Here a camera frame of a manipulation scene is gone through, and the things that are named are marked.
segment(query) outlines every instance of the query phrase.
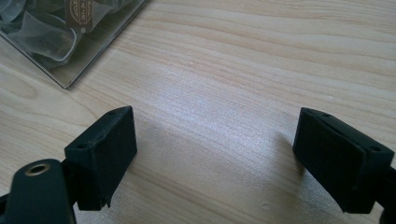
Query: wooden table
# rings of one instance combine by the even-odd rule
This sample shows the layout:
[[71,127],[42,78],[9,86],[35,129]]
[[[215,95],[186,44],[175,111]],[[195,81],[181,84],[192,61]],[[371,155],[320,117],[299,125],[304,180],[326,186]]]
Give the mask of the wooden table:
[[0,194],[132,105],[138,154],[78,223],[378,222],[378,204],[343,214],[291,146],[307,106],[396,148],[395,1],[153,0],[69,91],[1,55]]

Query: black plastic part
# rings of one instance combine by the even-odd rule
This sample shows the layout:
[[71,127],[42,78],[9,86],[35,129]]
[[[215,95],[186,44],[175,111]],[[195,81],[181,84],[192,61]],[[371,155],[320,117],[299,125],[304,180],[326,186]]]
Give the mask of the black plastic part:
[[59,161],[35,161],[14,175],[5,223],[76,223]]
[[370,213],[394,152],[326,113],[302,108],[297,159],[344,212]]
[[130,106],[104,114],[65,149],[67,167],[77,175],[80,210],[101,210],[136,154]]

